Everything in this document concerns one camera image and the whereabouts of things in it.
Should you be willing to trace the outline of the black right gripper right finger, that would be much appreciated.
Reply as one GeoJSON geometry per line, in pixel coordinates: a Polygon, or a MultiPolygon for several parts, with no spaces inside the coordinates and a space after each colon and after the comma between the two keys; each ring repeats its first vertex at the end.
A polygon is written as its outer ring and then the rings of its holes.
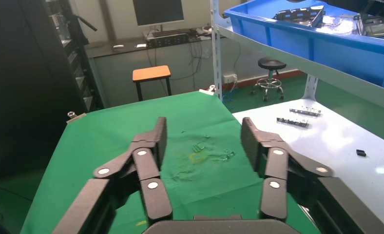
{"type": "Polygon", "coordinates": [[[259,130],[245,117],[241,144],[263,179],[261,218],[286,222],[291,195],[323,234],[384,234],[384,223],[330,167],[294,151],[278,134],[259,130]]]}

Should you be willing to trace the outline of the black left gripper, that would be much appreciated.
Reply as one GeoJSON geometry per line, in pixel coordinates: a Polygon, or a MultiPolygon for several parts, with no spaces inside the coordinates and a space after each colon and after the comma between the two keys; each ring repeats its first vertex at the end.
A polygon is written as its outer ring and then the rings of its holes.
{"type": "Polygon", "coordinates": [[[350,11],[381,10],[384,8],[384,0],[322,0],[322,2],[350,11]]]}

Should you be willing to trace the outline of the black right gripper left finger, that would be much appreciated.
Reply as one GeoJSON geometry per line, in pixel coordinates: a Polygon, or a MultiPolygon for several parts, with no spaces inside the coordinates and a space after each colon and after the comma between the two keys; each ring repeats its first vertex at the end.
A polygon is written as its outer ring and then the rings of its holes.
{"type": "Polygon", "coordinates": [[[150,227],[171,220],[173,208],[160,176],[166,145],[167,119],[159,117],[123,154],[95,169],[52,232],[107,234],[117,209],[137,191],[150,227]]]}

